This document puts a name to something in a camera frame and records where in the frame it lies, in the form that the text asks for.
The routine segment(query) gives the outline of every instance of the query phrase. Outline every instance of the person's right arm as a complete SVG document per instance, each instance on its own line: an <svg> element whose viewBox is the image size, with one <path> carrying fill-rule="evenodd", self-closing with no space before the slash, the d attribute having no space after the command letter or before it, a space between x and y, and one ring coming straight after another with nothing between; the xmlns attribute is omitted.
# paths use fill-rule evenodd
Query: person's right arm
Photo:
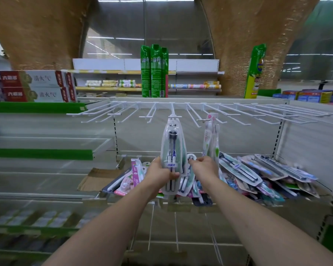
<svg viewBox="0 0 333 266"><path fill-rule="evenodd" d="M269 209L241 195L218 178L210 157L189 160L196 178L259 266L333 266L333 253Z"/></svg>

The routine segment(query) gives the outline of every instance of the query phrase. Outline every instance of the cardboard piece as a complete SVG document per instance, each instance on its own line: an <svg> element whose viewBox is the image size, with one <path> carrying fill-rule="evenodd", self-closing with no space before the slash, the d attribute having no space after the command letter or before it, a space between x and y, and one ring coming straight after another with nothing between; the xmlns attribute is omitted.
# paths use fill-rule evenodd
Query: cardboard piece
<svg viewBox="0 0 333 266"><path fill-rule="evenodd" d="M91 171L80 182L79 191L101 191L106 185L111 183L122 174L124 170L107 170L92 168Z"/></svg>

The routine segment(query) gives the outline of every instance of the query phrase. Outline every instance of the person's left hand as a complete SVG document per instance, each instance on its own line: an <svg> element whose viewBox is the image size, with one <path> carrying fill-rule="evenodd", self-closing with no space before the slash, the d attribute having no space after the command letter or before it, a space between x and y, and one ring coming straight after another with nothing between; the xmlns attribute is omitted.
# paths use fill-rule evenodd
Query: person's left hand
<svg viewBox="0 0 333 266"><path fill-rule="evenodd" d="M180 173L172 173L170 169L163 169L160 157L157 157L152 161L144 180L140 184L144 184L151 189L151 198L155 198L161 187L163 187L169 180L177 179L179 175Z"/></svg>

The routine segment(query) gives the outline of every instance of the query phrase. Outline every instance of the hand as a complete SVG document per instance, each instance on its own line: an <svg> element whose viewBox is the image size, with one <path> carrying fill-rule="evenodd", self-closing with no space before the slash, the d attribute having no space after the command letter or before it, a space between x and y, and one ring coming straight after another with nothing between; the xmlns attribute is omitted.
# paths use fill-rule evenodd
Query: hand
<svg viewBox="0 0 333 266"><path fill-rule="evenodd" d="M161 187L163 187L169 180L174 180L179 177L180 173L172 173L170 169L163 169L160 161L160 157L155 158L148 168L147 174L144 180L141 182L151 189L152 196L157 196Z"/></svg>
<svg viewBox="0 0 333 266"><path fill-rule="evenodd" d="M218 178L217 164L209 156L200 157L196 160L189 159L189 163L202 185L210 178Z"/></svg>

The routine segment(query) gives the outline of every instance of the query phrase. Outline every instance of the gold column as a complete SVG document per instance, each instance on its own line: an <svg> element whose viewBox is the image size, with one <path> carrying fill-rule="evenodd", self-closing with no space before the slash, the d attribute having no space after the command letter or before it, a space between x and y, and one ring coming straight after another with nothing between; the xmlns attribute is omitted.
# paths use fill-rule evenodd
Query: gold column
<svg viewBox="0 0 333 266"><path fill-rule="evenodd" d="M91 0L0 0L0 44L12 69L71 69Z"/></svg>
<svg viewBox="0 0 333 266"><path fill-rule="evenodd" d="M297 32L319 0L201 0L220 59L222 95L243 96L253 47L266 43L261 89L276 88Z"/></svg>

